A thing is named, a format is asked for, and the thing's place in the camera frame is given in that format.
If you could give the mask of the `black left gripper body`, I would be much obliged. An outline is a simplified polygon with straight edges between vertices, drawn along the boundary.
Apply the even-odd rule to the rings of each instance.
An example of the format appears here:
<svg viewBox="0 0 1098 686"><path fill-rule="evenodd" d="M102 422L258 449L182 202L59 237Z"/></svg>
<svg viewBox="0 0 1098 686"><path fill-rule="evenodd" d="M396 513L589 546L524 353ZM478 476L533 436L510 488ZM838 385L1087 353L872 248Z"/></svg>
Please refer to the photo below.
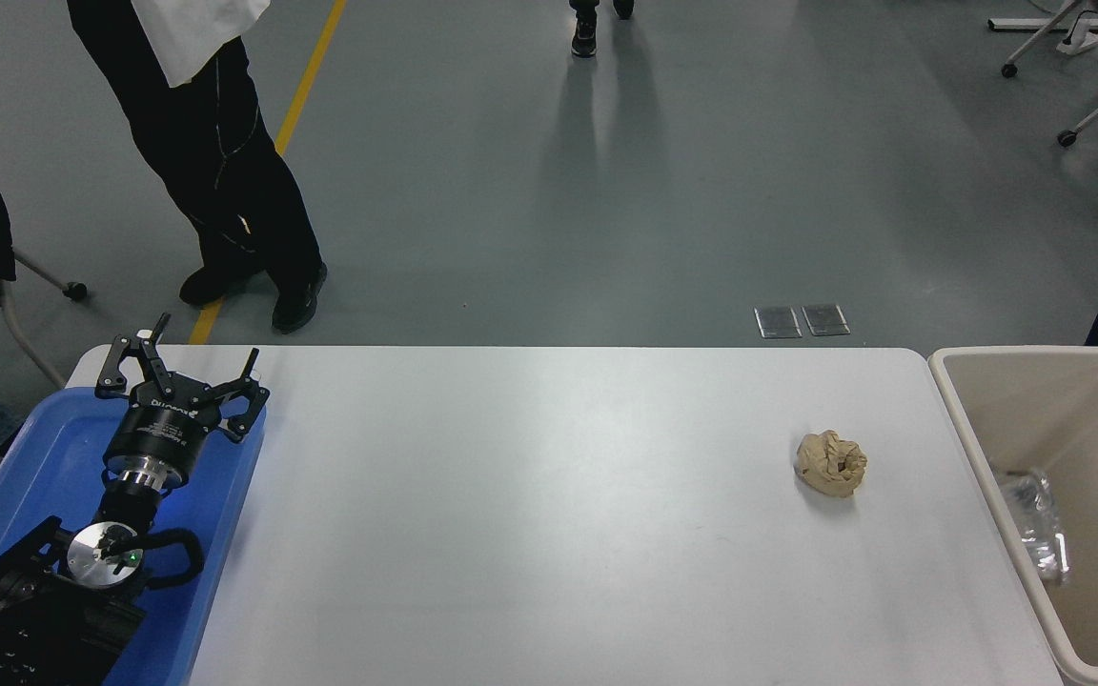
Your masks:
<svg viewBox="0 0 1098 686"><path fill-rule="evenodd" d="M103 456L109 472L126 472L147 457L167 465L170 477L192 476L209 432L219 424L209 389L183 374L132 387L128 409Z"/></svg>

